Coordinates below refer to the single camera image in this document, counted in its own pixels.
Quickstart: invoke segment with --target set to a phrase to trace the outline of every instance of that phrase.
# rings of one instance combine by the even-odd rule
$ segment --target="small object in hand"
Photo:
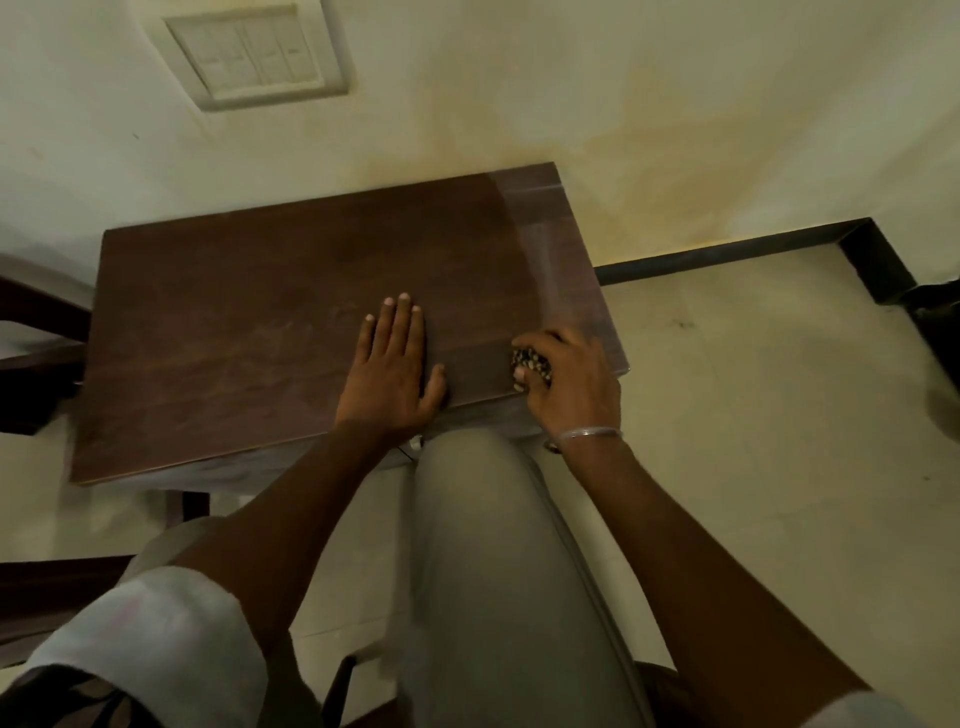
[[[540,376],[543,377],[543,381],[546,382],[546,385],[548,387],[550,386],[550,382],[553,378],[553,370],[550,368],[550,362],[547,361],[545,356],[538,354],[531,347],[527,347],[526,349],[514,349],[514,356],[511,362],[511,372],[517,367],[526,367],[527,369],[532,369],[535,372],[539,372]],[[526,391],[526,388],[519,382],[514,382],[514,389],[516,389],[518,392]]]

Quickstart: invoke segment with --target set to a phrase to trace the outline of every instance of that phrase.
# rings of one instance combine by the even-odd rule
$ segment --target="silver bracelet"
[[[591,437],[593,435],[614,435],[623,437],[623,433],[616,427],[577,427],[569,429],[557,437],[557,440],[569,440],[574,437]]]
[[[623,438],[623,432],[616,427],[577,427],[576,429],[569,429],[567,432],[561,433],[557,438],[557,442],[569,440],[574,437],[591,437],[593,435],[614,435],[621,439]],[[547,440],[543,443],[543,446],[555,454],[560,454],[560,448],[557,446],[557,443],[551,440]]]

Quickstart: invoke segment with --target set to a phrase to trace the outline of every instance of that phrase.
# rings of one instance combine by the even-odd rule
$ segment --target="light switch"
[[[237,33],[236,23],[221,21],[210,24],[210,34],[220,48],[220,57],[227,68],[231,88],[247,88],[261,84],[260,74]]]
[[[210,93],[232,88],[227,67],[220,57],[220,49],[204,25],[182,23],[173,26],[174,36],[197,67]]]
[[[274,18],[274,32],[276,40],[283,50],[283,56],[290,67],[290,74],[294,81],[315,81],[319,74],[310,58],[310,50],[296,15],[280,15]]]
[[[316,0],[253,0],[250,7],[232,9],[226,5],[233,0],[129,2],[141,10],[145,4],[166,9],[144,27],[201,109],[239,109],[347,90]],[[185,5],[194,12],[181,14]]]
[[[243,32],[253,62],[260,68],[260,75],[267,84],[289,84],[293,78],[287,60],[276,41],[274,24],[269,17],[243,21]]]

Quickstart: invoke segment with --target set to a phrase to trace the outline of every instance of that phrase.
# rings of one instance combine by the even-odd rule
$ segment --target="floor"
[[[874,305],[832,246],[604,291],[643,463],[868,682],[958,724],[960,400],[903,312]],[[162,527],[156,495],[61,487],[67,436],[0,436],[0,560],[129,553]],[[588,498],[559,457],[532,453],[635,657],[669,664]],[[320,696],[342,656],[390,642],[403,477],[364,483],[294,623]],[[358,668],[347,716],[391,696],[392,674]]]

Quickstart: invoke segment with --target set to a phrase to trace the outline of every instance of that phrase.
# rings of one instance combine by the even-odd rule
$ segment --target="glossy table surface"
[[[451,423],[514,394],[525,330],[584,327],[627,369],[551,163],[112,230],[72,480],[321,435],[360,321],[401,291]]]

